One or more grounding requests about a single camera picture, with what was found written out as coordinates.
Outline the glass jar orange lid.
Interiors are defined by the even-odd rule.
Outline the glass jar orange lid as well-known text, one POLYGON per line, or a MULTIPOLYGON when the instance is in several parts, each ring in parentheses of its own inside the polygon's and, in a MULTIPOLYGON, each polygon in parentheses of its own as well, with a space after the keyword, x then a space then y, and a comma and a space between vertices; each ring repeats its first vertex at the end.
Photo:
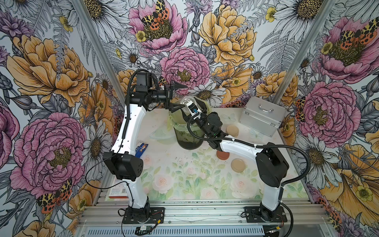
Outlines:
POLYGON ((197 102, 196 102, 196 100, 195 100, 194 97, 192 97, 192 96, 186 96, 186 97, 183 97, 180 100, 180 104, 184 105, 184 107, 181 110, 183 112, 189 114, 190 113, 189 105, 191 105, 191 104, 197 105, 197 102))

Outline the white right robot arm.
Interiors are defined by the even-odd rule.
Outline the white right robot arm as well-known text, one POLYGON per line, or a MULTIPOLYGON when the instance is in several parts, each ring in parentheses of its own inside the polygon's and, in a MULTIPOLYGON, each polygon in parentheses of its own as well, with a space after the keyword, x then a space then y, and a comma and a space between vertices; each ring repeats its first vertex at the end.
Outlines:
POLYGON ((273 143, 261 146, 228 135, 221 130, 222 122, 215 112, 208 115, 196 113, 188 123, 195 123, 201 129, 205 134, 201 140, 207 141, 211 148, 251 159, 256 163, 259 177, 264 183, 259 216, 265 222, 273 221, 282 198, 281 184, 289 169, 279 149, 273 143))

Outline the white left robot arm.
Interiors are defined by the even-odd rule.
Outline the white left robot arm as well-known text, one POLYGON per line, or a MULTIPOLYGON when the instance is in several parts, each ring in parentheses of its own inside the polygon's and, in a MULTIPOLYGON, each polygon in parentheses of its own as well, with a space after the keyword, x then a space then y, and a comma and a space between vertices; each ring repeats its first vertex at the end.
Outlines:
POLYGON ((185 87, 174 82, 161 88, 157 77, 144 69, 137 70, 130 77, 125 96, 125 113, 118 137, 111 151, 103 155, 106 167, 119 180, 119 184, 125 187, 129 198, 129 205, 123 214, 124 224, 147 223, 154 214, 164 212, 164 208, 150 210, 149 198, 140 179, 143 160, 136 157, 137 137, 149 105, 156 103, 175 112, 183 108, 183 105, 171 103, 173 93, 185 87))

